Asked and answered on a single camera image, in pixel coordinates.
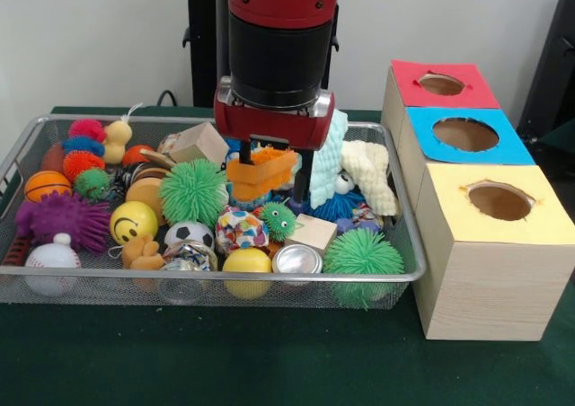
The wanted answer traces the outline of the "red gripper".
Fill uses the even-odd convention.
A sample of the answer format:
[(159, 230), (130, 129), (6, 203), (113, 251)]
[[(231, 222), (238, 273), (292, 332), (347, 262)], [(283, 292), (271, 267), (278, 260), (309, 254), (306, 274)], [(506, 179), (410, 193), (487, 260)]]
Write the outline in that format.
[(240, 140), (239, 162), (253, 165), (252, 141), (280, 142), (301, 155), (301, 167), (296, 173), (293, 200), (306, 201), (314, 161), (314, 151), (319, 150), (327, 138), (334, 113), (334, 103), (318, 117), (287, 114), (273, 110), (259, 110), (246, 106), (214, 102), (214, 115), (218, 132), (224, 137)]

